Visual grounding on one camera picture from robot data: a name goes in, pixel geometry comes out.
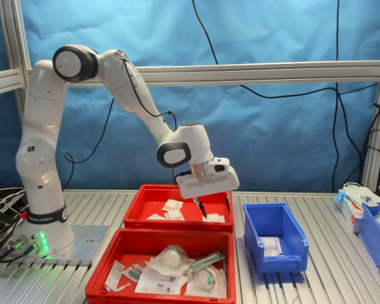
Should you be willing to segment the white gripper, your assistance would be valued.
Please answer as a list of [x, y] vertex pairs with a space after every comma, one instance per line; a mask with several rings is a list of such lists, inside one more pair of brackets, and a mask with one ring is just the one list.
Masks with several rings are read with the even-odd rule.
[[228, 214], [231, 213], [232, 192], [239, 187], [239, 179], [228, 158], [217, 158], [191, 165], [189, 174], [181, 173], [176, 177], [180, 195], [184, 199], [193, 199], [206, 218], [206, 211], [198, 199], [216, 193], [225, 193], [225, 204]]

